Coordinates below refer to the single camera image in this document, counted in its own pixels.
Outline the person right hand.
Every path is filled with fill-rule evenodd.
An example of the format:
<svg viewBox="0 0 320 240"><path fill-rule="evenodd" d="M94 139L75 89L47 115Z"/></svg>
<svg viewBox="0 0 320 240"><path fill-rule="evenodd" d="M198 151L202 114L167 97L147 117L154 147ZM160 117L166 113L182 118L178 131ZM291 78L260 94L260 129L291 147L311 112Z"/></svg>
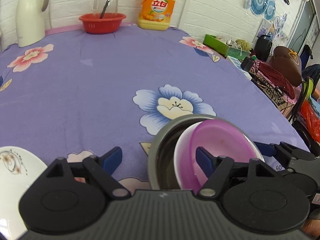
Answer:
<svg viewBox="0 0 320 240"><path fill-rule="evenodd" d="M320 220L307 219L302 226L302 231L310 238L319 239L320 237Z"/></svg>

